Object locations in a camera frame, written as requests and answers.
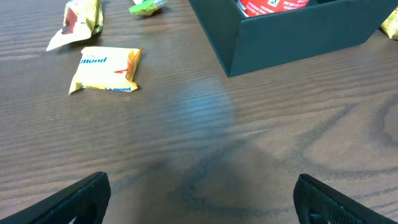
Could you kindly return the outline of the red drink can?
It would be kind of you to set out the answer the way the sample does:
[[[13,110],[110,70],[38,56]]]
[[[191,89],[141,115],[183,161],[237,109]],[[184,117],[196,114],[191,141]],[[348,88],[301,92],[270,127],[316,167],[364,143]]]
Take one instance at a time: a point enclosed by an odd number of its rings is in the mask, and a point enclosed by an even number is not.
[[[246,17],[254,17],[300,9],[309,2],[309,0],[237,0],[236,4]]]

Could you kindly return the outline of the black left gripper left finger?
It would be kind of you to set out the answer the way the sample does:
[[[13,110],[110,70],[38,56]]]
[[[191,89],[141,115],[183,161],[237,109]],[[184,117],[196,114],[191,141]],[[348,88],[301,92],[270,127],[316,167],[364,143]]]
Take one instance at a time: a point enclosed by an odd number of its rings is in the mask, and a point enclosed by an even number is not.
[[[1,224],[102,224],[111,197],[105,172],[95,172],[38,203],[1,220]]]

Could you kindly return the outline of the yellow Lemond biscuit packet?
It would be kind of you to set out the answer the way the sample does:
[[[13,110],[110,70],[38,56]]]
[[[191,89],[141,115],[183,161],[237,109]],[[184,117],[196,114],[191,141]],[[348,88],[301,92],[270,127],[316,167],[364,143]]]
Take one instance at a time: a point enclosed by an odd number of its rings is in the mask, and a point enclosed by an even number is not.
[[[72,78],[69,93],[96,89],[133,92],[138,89],[134,75],[143,48],[85,47]]]

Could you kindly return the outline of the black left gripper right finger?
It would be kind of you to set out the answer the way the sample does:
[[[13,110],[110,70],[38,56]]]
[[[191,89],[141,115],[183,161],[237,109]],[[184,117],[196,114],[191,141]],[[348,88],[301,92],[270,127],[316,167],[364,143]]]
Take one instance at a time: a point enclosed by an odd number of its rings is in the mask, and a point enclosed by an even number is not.
[[[397,224],[308,174],[300,174],[293,199],[300,224]]]

